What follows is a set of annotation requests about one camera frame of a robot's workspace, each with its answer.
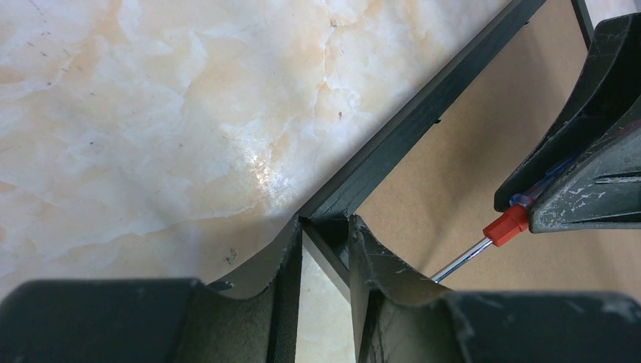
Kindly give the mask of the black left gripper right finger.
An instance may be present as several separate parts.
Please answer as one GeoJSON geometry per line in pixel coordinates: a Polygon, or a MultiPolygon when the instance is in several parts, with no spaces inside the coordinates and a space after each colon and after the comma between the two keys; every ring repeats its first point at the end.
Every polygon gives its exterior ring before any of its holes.
{"type": "Polygon", "coordinates": [[[359,362],[638,362],[640,307],[621,293],[455,291],[348,221],[359,362]]]}

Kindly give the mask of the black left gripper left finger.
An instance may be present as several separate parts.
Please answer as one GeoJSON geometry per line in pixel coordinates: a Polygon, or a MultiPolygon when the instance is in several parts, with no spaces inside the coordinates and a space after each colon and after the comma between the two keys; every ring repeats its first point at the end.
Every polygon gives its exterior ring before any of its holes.
{"type": "Polygon", "coordinates": [[[196,278],[35,280],[1,303],[3,362],[292,362],[302,229],[210,284],[196,278]]]}

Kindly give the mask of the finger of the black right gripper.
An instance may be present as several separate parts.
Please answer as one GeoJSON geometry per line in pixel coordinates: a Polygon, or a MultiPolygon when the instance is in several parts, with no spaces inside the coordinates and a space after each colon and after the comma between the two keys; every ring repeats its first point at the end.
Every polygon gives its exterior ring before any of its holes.
{"type": "Polygon", "coordinates": [[[640,110],[632,107],[530,208],[530,232],[640,228],[640,110]]]}
{"type": "Polygon", "coordinates": [[[578,154],[632,106],[640,95],[640,14],[601,21],[581,74],[547,133],[494,194],[503,212],[509,199],[578,154]]]}

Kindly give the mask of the blue red handled screwdriver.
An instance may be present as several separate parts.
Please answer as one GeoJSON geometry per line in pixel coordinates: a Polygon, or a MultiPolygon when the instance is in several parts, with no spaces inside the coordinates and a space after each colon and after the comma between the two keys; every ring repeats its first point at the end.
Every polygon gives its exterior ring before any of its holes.
{"type": "Polygon", "coordinates": [[[528,228],[528,210],[531,205],[577,157],[577,154],[573,154],[558,162],[548,169],[543,178],[529,189],[512,195],[509,199],[509,208],[483,229],[484,237],[444,268],[441,268],[430,279],[437,284],[441,283],[446,277],[490,245],[501,247],[516,235],[525,231],[528,228]]]}

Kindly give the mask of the black wooden picture frame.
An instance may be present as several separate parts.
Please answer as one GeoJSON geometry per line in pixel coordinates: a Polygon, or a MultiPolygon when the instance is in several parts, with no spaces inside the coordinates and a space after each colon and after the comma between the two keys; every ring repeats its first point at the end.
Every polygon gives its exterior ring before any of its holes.
{"type": "MultiPolygon", "coordinates": [[[[567,1],[548,1],[357,209],[393,253],[431,275],[496,218],[496,188],[562,109],[587,54],[567,1]]],[[[520,234],[445,280],[458,290],[640,295],[640,233],[520,234]]]]}

